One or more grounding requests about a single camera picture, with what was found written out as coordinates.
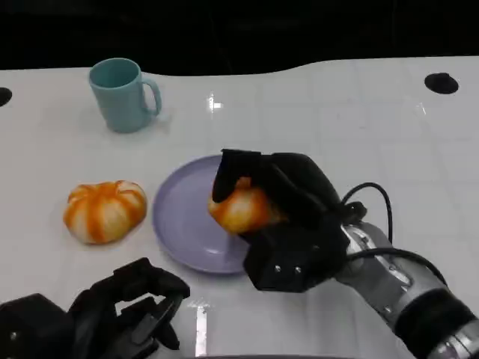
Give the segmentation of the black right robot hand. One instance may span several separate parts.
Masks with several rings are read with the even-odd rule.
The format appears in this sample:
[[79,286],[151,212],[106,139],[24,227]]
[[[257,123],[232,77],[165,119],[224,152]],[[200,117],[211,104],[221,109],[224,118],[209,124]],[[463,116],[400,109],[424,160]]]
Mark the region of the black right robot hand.
[[282,220],[306,228],[318,227],[341,202],[328,177],[301,153],[223,149],[211,200],[223,205],[236,191],[261,194]]

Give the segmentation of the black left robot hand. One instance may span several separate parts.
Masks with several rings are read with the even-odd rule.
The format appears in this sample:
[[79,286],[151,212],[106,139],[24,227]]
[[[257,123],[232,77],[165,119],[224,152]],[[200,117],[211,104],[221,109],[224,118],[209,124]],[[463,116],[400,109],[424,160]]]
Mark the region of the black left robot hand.
[[72,358],[148,358],[160,347],[176,351],[172,327],[190,288],[143,257],[81,292],[68,313],[75,323]]

